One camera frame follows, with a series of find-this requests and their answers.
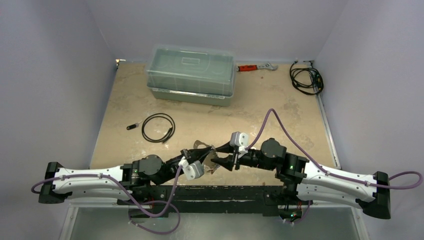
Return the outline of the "metal keyring plate with keys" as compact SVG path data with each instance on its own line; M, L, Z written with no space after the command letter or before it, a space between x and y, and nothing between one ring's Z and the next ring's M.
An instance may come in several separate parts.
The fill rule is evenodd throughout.
M194 149L203 149L203 148L207 148L210 147L210 145L206 144L205 142L202 142L200 140L196 140L193 143L193 148ZM212 162L212 159L218 158L218 153L213 150L211 151L204 159L203 161L203 167L204 167L204 171L207 174L213 175L214 172L219 168L219 165L217 163Z

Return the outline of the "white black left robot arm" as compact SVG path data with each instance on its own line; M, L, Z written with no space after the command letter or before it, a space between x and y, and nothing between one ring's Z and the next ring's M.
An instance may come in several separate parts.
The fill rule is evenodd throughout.
M188 173L190 180L204 174L203 162L213 148L183 149L180 155L163 161L150 154L132 163L102 169L70 169L49 162L40 190L31 189L41 204L60 204L71 198L117 198L138 205L149 199L148 187L160 186Z

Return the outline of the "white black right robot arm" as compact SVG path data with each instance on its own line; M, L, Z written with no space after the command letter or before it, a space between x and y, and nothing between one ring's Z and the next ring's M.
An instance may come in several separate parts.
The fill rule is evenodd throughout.
M315 165L306 157L289 153L274 138L264 141L260 149L244 150L227 143L216 151L228 155L211 161L229 171L246 166L274 172L275 178L283 183L281 190L265 194L274 202L333 202L361 209L369 217L391 218L389 177L384 172L357 174Z

